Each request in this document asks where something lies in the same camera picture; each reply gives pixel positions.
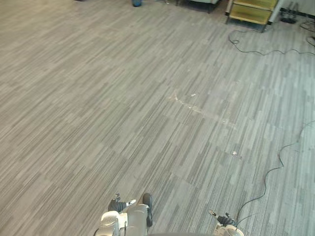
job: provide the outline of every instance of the gray carpet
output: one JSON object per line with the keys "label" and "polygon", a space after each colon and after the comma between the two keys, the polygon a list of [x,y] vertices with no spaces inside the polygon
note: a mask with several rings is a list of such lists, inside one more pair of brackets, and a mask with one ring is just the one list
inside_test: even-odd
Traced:
{"label": "gray carpet", "polygon": [[[251,28],[225,25],[226,4],[1,1],[1,236],[89,236],[114,193],[145,191],[150,233],[211,234],[208,209],[235,217],[263,192],[315,119],[315,57],[238,52],[228,34]],[[314,52],[306,36],[233,34]],[[315,235],[314,125],[242,211],[246,236]]]}

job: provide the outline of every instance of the white wall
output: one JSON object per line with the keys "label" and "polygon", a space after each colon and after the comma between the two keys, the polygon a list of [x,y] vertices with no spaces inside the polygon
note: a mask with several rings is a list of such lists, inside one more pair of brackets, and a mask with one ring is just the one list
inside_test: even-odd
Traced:
{"label": "white wall", "polygon": [[[278,4],[275,7],[275,10],[272,13],[269,21],[273,22],[280,8],[288,7],[291,1],[299,3],[299,12],[315,15],[315,0],[278,0]],[[231,6],[232,6],[232,0],[228,2],[226,12],[230,12]]]}

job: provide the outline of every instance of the power cord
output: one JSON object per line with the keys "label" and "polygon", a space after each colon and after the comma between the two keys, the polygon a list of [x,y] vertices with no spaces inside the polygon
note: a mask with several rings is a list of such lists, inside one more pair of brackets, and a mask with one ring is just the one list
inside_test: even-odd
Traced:
{"label": "power cord", "polygon": [[315,37],[306,37],[306,41],[307,41],[309,44],[311,44],[312,46],[315,47],[315,44],[311,43],[311,42],[309,41],[309,38],[312,38],[313,41],[315,42]]}
{"label": "power cord", "polygon": [[250,202],[252,202],[252,201],[258,200],[258,199],[262,198],[263,196],[265,196],[266,190],[267,190],[266,180],[267,180],[268,174],[269,174],[270,172],[274,171],[274,170],[278,170],[278,169],[281,169],[281,168],[284,167],[284,163],[282,162],[282,159],[281,159],[281,157],[280,157],[280,153],[282,152],[282,150],[285,149],[285,148],[287,148],[287,147],[289,147],[289,146],[292,146],[292,145],[294,145],[294,144],[300,142],[301,135],[302,135],[302,132],[303,132],[304,128],[305,128],[306,126],[309,126],[309,125],[310,125],[311,123],[313,123],[313,122],[315,122],[315,120],[312,120],[312,121],[308,122],[307,124],[305,124],[305,125],[303,126],[303,128],[302,128],[302,129],[300,130],[300,132],[299,132],[299,136],[298,136],[298,139],[297,139],[296,142],[294,142],[294,143],[292,143],[292,144],[285,145],[285,146],[283,146],[283,147],[279,150],[279,152],[278,152],[278,154],[277,154],[277,157],[278,157],[278,159],[279,159],[281,165],[278,166],[278,167],[275,167],[275,168],[272,168],[272,169],[268,170],[267,173],[265,174],[265,179],[264,179],[265,189],[264,189],[263,194],[260,195],[259,197],[253,198],[253,199],[251,199],[251,200],[245,202],[245,203],[241,206],[241,208],[238,210],[237,216],[236,216],[236,219],[237,219],[237,220],[236,220],[236,225],[237,225],[237,226],[238,226],[238,224],[241,223],[243,220],[245,220],[245,219],[247,219],[247,218],[249,218],[249,217],[251,217],[251,216],[257,214],[257,213],[255,213],[255,214],[249,215],[249,216],[247,216],[247,217],[245,217],[245,218],[243,218],[242,220],[239,221],[239,215],[240,215],[240,213],[241,213],[241,211],[242,211],[242,209],[243,209],[244,206],[246,206],[248,203],[250,203]]}
{"label": "power cord", "polygon": [[305,29],[305,30],[308,30],[308,31],[310,31],[310,32],[315,33],[315,23],[314,23],[314,21],[307,20],[307,21],[305,21],[305,22],[302,22],[302,23],[300,24],[300,27],[301,27],[302,29]]}
{"label": "power cord", "polygon": [[233,46],[238,50],[240,51],[241,53],[257,53],[259,55],[262,55],[262,56],[266,56],[268,54],[271,54],[271,53],[274,53],[274,52],[279,52],[283,55],[287,54],[288,52],[291,52],[291,51],[295,51],[297,52],[298,54],[310,54],[310,55],[313,55],[315,56],[315,53],[312,53],[312,52],[300,52],[296,49],[289,49],[289,50],[286,50],[286,51],[280,51],[280,50],[272,50],[272,51],[269,51],[267,53],[262,53],[262,52],[259,52],[259,51],[243,51],[241,49],[239,49],[239,47],[237,46],[237,44],[240,42],[238,39],[231,39],[231,35],[234,34],[235,32],[240,32],[240,33],[247,33],[247,32],[250,32],[250,31],[253,31],[253,32],[258,32],[260,33],[259,31],[256,31],[256,30],[246,30],[246,31],[241,31],[241,30],[233,30],[231,33],[229,33],[228,35],[228,41],[233,44]]}

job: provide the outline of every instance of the white robot part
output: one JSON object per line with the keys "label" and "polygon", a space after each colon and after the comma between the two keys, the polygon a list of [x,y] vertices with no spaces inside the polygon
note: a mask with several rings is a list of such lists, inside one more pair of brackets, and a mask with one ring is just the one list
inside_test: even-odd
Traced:
{"label": "white robot part", "polygon": [[218,223],[213,232],[213,236],[244,236],[244,234],[233,225],[223,226]]}

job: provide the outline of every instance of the baseboard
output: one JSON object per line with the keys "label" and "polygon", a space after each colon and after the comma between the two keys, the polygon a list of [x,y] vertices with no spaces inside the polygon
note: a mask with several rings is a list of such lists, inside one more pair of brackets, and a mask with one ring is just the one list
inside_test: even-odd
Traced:
{"label": "baseboard", "polygon": [[[280,11],[286,12],[287,10],[285,8],[281,7]],[[307,13],[304,13],[304,12],[291,11],[290,13],[294,14],[294,15],[297,15],[297,16],[304,16],[304,17],[308,17],[308,18],[311,18],[311,19],[315,19],[315,15],[307,14]]]}
{"label": "baseboard", "polygon": [[[285,8],[282,7],[280,9],[280,11],[285,12]],[[310,14],[299,12],[299,11],[293,11],[292,13],[295,15],[298,15],[298,16],[304,16],[304,17],[308,17],[311,19],[315,19],[315,15],[310,15]]]}

